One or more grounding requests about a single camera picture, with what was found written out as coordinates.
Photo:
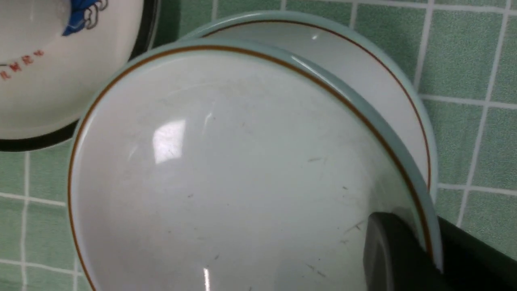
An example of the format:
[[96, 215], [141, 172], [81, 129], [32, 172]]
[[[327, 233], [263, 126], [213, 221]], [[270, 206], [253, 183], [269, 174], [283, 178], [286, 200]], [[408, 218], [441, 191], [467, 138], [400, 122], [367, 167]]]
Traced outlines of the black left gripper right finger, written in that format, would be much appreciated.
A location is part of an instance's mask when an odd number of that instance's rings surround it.
[[455, 291], [515, 291], [517, 262], [442, 217], [443, 276]]

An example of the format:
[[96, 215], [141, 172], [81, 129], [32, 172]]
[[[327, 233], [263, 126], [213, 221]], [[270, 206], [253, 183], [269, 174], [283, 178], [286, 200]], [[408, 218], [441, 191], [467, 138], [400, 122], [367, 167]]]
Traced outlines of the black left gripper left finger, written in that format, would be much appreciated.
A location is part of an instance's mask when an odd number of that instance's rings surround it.
[[445, 289], [445, 280], [412, 231], [392, 213], [369, 215], [363, 266], [368, 291]]

